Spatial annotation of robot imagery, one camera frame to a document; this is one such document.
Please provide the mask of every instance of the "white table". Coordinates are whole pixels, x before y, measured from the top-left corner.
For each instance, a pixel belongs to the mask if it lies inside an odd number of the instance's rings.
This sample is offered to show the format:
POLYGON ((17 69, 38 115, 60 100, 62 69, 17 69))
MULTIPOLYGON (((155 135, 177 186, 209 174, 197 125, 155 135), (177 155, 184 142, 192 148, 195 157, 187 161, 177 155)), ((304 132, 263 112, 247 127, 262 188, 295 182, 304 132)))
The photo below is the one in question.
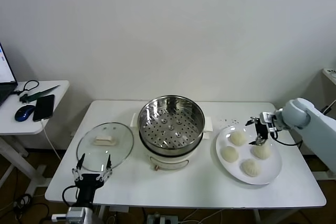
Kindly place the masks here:
MULTIPOLYGON (((19 82, 16 90, 22 90, 26 82, 19 82)), ((55 95, 54 110, 63 98, 65 92, 69 87, 69 81, 40 81, 37 88, 28 92, 28 95, 34 94, 39 91, 43 91, 52 88, 56 85, 60 85, 58 88, 52 90, 50 94, 55 95)), ((7 100, 0 106, 0 135, 12 136, 10 138, 10 144, 8 144, 3 138, 0 137, 0 154, 3 155, 8 161, 11 162, 11 166, 7 169, 3 177, 0 179, 0 187, 7 179, 14 166, 16 166, 21 172, 31 179, 31 182, 26 190, 26 193, 34 194, 36 187, 48 186, 51 179, 44 178, 43 172, 46 168, 45 165, 40 165, 37 169, 34 169, 22 156, 28 155, 27 151, 19 144, 15 135, 34 135, 43 130, 41 122, 34 122, 33 115, 31 115, 24 122, 17 122, 14 119, 16 111, 24 106, 19 101, 19 96, 16 94, 10 95, 7 100)))
POLYGON ((336 70, 331 68, 324 68, 322 73, 336 85, 336 70))
MULTIPOLYGON (((113 170, 106 184, 96 191, 94 204, 230 209, 304 208, 326 204, 326 198, 296 146, 276 143, 282 157, 282 171, 277 179, 266 186, 248 185, 236 180, 217 159, 214 137, 219 130, 231 124, 233 119, 245 124, 250 116, 258 116, 261 111, 274 111, 271 103, 198 104, 204 114, 212 118, 214 132, 209 140, 200 143, 193 160, 184 169, 153 171, 138 132, 133 129, 134 148, 130 156, 113 170)), ((76 148, 86 132, 106 122, 130 125, 134 112, 139 112, 144 105, 143 101, 92 102, 46 191, 46 199, 62 201, 63 189, 74 184, 71 168, 77 163, 76 148)), ((294 143, 288 132, 280 132, 279 139, 294 143)), ((75 191, 70 190, 66 194, 68 201, 76 201, 75 191)))

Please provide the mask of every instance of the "white wall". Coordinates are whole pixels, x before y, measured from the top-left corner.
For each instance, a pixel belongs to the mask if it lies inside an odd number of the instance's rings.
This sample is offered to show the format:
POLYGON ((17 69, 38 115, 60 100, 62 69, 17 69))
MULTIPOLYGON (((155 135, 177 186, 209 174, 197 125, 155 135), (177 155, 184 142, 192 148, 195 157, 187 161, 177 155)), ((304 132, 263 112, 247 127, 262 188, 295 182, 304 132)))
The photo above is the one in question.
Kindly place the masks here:
POLYGON ((0 41, 19 79, 70 81, 66 126, 93 99, 323 103, 336 1, 0 0, 0 41))

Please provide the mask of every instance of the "floor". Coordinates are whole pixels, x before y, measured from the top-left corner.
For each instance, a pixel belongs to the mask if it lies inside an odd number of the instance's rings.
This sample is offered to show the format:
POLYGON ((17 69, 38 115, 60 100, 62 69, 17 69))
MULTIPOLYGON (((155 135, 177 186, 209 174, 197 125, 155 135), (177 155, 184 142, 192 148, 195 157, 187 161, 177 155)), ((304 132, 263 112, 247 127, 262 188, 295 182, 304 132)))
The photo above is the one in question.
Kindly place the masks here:
MULTIPOLYGON (((52 177, 58 166, 58 159, 53 153, 31 153, 27 160, 34 166, 37 167, 38 164, 46 164, 47 169, 44 173, 46 177, 52 177)), ((321 161, 316 157, 306 157, 306 161, 310 166, 312 171, 322 171, 326 167, 321 161)), ((2 176, 9 162, 0 156, 0 176, 2 176)), ((6 207, 9 203, 13 201, 13 198, 17 198, 23 194, 29 184, 29 179, 22 174, 20 171, 17 172, 17 186, 16 186, 16 169, 12 171, 7 181, 0 188, 0 223, 18 223, 15 220, 15 215, 12 211, 12 206, 6 207)), ((336 182, 335 181, 324 181, 319 182, 320 187, 324 195, 327 198, 327 205, 323 208, 316 209, 303 209, 296 212, 295 214, 288 217, 286 220, 282 221, 281 224, 299 223, 299 224, 335 224, 336 223, 336 182)), ((35 203, 45 203, 50 208, 50 214, 61 214, 66 213, 67 207, 62 203, 48 202, 44 198, 45 189, 39 188, 35 197, 33 198, 33 204, 35 203)), ((191 214, 195 209, 155 209, 155 208, 145 208, 145 214, 154 214, 155 212, 160 212, 162 215, 178 215, 179 220, 183 220, 189 214, 191 214)), ((192 215, 188 220, 202 220, 203 218, 214 214, 218 210, 198 210, 194 215, 192 215)), ((262 210, 260 211, 261 218, 269 215, 272 210, 262 210)), ((27 223, 39 223, 39 220, 43 218, 47 213, 47 208, 43 205, 35 205, 29 208, 25 214, 21 217, 20 221, 23 224, 27 223)), ((105 212, 104 221, 108 220, 110 216, 114 216, 114 212, 105 212)), ((220 223, 236 223, 236 224, 249 224, 255 223, 254 214, 252 210, 223 210, 222 211, 222 222, 221 214, 217 213, 212 217, 202 221, 203 224, 220 224, 220 223)), ((114 217, 109 218, 108 224, 112 224, 114 217)), ((130 208, 129 213, 118 213, 116 224, 142 224, 144 221, 144 213, 142 208, 130 208)))

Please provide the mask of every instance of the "power strip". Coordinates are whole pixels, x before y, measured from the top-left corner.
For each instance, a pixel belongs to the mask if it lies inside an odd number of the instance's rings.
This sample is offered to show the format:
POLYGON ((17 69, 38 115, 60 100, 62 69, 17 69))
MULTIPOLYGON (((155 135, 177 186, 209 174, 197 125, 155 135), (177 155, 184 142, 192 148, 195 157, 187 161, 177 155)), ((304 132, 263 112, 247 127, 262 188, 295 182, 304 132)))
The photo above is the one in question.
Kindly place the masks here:
POLYGON ((177 216, 168 216, 168 215, 148 215, 147 224, 177 224, 177 216))

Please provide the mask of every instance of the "smartphone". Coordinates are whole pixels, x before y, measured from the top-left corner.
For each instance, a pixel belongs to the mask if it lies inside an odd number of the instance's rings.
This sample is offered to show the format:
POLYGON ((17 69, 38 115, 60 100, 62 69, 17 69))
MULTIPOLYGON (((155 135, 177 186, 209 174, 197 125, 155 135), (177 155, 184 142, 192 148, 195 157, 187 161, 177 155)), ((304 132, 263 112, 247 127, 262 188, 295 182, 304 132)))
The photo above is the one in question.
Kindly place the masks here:
POLYGON ((48 119, 52 117, 54 112, 55 95, 50 94, 45 97, 40 97, 36 100, 36 107, 34 111, 33 121, 38 122, 42 119, 48 119))

